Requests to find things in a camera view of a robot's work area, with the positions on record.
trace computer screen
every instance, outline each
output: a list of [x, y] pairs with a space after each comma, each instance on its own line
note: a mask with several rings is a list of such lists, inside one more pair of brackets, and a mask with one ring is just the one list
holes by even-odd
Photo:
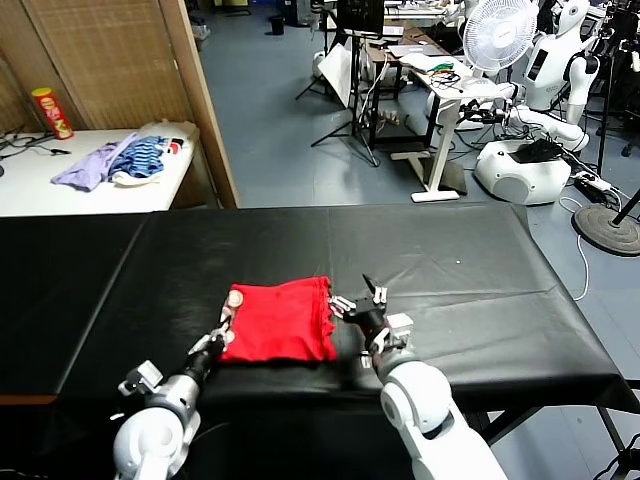
[[338, 23], [343, 30], [382, 35], [384, 0], [338, 0]]

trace red can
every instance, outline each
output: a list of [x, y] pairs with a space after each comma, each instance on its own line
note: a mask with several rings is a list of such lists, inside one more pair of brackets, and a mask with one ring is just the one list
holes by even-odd
[[51, 89], [48, 87], [36, 88], [31, 92], [31, 95], [36, 99], [40, 110], [47, 117], [47, 121], [56, 137], [60, 140], [73, 137], [73, 130], [71, 130], [69, 121], [64, 116], [64, 112], [58, 105]]

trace trash can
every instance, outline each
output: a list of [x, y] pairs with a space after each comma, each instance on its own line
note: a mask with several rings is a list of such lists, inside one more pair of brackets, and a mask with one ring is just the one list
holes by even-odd
[[271, 20], [271, 33], [273, 35], [284, 35], [284, 17], [282, 15], [274, 15], [269, 17]]

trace black tablecloth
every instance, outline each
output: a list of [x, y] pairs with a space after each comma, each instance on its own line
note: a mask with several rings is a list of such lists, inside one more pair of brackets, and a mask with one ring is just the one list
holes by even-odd
[[59, 393], [145, 218], [0, 220], [0, 403]]
[[[137, 221], [104, 220], [122, 228]], [[82, 235], [60, 234], [83, 243]], [[98, 241], [96, 256], [114, 243]], [[48, 246], [43, 241], [40, 248]], [[64, 262], [54, 263], [51, 275], [61, 268]], [[169, 373], [211, 329], [233, 282], [273, 285], [327, 275], [335, 293], [356, 296], [365, 290], [362, 273], [389, 288], [389, 313], [414, 319], [415, 348], [448, 376], [462, 409], [597, 404], [639, 411], [526, 224], [506, 204], [151, 214], [60, 400], [111, 401], [126, 372], [145, 359]], [[83, 272], [74, 284], [92, 277]], [[63, 304], [73, 302], [69, 289]], [[380, 384], [357, 359], [358, 332], [338, 323], [333, 340], [335, 364], [221, 368], [200, 408], [269, 401], [357, 407], [369, 402], [353, 400], [377, 398]]]

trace white table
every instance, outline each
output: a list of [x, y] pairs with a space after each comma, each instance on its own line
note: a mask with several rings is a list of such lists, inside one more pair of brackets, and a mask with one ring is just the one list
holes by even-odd
[[439, 190], [442, 172], [447, 163], [449, 146], [455, 133], [458, 121], [458, 113], [463, 100], [483, 99], [485, 101], [496, 98], [505, 98], [505, 92], [488, 78], [474, 77], [473, 71], [453, 57], [429, 57], [433, 58], [432, 66], [439, 63], [453, 63], [453, 70], [460, 76], [460, 80], [451, 86], [438, 86], [432, 83], [433, 77], [414, 71], [418, 79], [428, 87], [439, 99], [439, 108], [442, 131], [440, 132], [440, 143], [435, 153], [433, 167], [429, 181], [424, 183], [424, 168], [419, 158], [429, 155], [428, 152], [408, 152], [392, 154], [392, 160], [409, 160], [416, 175], [420, 178], [425, 191], [411, 194], [414, 202], [434, 202], [441, 200], [456, 200], [459, 198], [455, 191]]
[[[167, 133], [179, 132], [176, 125]], [[90, 130], [75, 132], [67, 140], [51, 140], [42, 145], [72, 152], [50, 156], [40, 148], [30, 148], [14, 157], [0, 161], [5, 173], [0, 177], [0, 217], [38, 215], [82, 215], [100, 213], [139, 213], [168, 210], [189, 168], [194, 154], [203, 162], [199, 148], [199, 132], [191, 132], [178, 155], [164, 161], [164, 171], [158, 183], [138, 187], [118, 187], [101, 183], [92, 192], [82, 192], [67, 185], [54, 185], [51, 178], [66, 170], [88, 153], [107, 142], [123, 140], [135, 130]], [[148, 135], [159, 135], [157, 125]], [[14, 150], [6, 148], [0, 155]]]

